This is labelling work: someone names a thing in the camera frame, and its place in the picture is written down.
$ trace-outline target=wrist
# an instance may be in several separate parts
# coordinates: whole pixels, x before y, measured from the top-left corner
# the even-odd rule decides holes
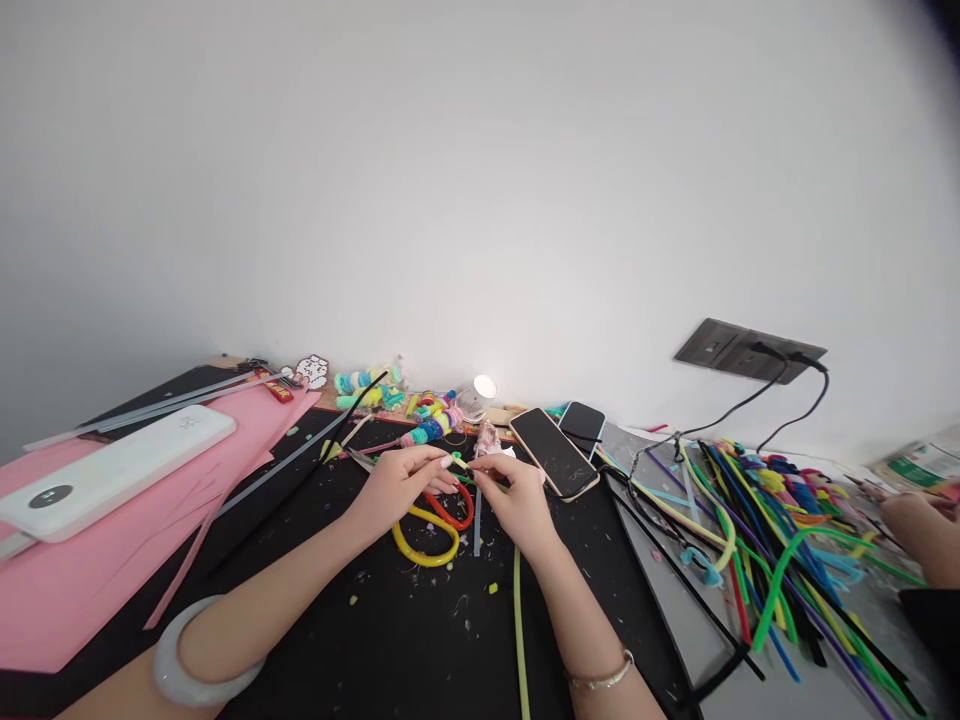
[[[536,545],[527,549],[521,547],[520,550],[537,575],[549,571],[570,557],[570,551],[556,531],[551,532],[548,537],[538,538]]]
[[[334,520],[330,527],[334,529],[337,542],[349,548],[354,555],[362,553],[383,535],[371,523],[364,522],[360,514],[353,511],[352,506]]]

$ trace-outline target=red scissors handle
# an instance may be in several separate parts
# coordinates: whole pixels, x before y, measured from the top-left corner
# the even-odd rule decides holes
[[[445,523],[455,528],[459,532],[463,532],[470,527],[470,523],[473,522],[473,498],[470,497],[470,491],[467,490],[463,483],[458,483],[457,487],[460,489],[460,494],[463,495],[463,499],[467,503],[467,517],[464,520],[457,520],[450,515],[446,508],[440,504],[440,501],[434,497],[433,493],[425,492],[423,496],[427,499],[427,502],[433,506],[433,509],[436,510],[437,515],[443,518]]]

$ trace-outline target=silver bracelet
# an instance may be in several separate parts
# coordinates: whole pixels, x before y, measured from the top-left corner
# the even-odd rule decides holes
[[[606,690],[612,688],[626,677],[627,671],[630,670],[630,666],[633,665],[633,653],[624,648],[623,659],[623,667],[605,680],[581,680],[580,678],[571,677],[569,674],[567,674],[567,679],[570,681],[572,687],[583,688],[584,690]]]
[[[232,700],[242,693],[260,673],[266,658],[243,675],[226,682],[210,684],[190,677],[177,658],[180,633],[193,618],[219,600],[222,595],[204,598],[177,615],[160,636],[153,656],[153,680],[160,694],[167,700],[184,707],[215,707]]]

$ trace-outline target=wall outlet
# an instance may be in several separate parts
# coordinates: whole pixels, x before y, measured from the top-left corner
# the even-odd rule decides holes
[[[673,359],[700,367],[715,368],[749,332],[738,325],[707,318],[700,323],[700,327]]]
[[[747,330],[737,325],[707,318],[684,343],[674,359],[769,382],[777,376],[783,366],[776,358],[754,350],[753,346],[758,341],[787,357],[792,353],[801,352],[809,358],[819,360],[827,352],[816,345],[808,345],[756,330]],[[790,362],[779,383],[789,385],[807,367],[803,363]]]

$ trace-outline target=black tabletop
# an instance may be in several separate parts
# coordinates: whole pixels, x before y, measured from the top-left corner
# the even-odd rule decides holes
[[[202,387],[228,372],[196,368],[122,409],[156,402],[168,392]],[[308,411],[297,424],[298,432],[282,438],[273,449],[274,462],[299,448],[308,434],[321,430],[333,417],[326,411]],[[408,429],[372,420],[351,446],[378,445]],[[462,435],[451,437],[463,441]],[[469,459],[473,442],[469,438],[461,445],[437,444]],[[522,458],[522,451],[516,450]],[[0,715],[55,715],[155,643],[183,608],[202,597],[228,592],[339,517],[356,497],[366,473],[353,461],[342,460],[311,475],[318,454],[319,447],[304,453],[214,523],[157,630],[140,628],[177,572],[192,537],[61,672],[0,672]],[[272,466],[251,475],[237,491]],[[456,497],[444,502],[451,514],[459,516]],[[671,717],[698,717],[696,709],[676,710],[673,698],[687,693],[688,681],[604,484],[574,503],[551,500],[551,513],[661,706]],[[474,556],[471,526],[451,570],[414,565],[400,554],[392,535],[384,535],[331,581],[273,650],[253,685],[221,717],[519,717],[514,546],[488,505],[483,505],[479,519],[480,556]],[[401,525],[418,550],[439,554],[449,546],[445,533],[431,533],[412,516]],[[497,592],[491,594],[494,585]],[[532,715],[572,718],[543,595],[525,562],[520,586]]]

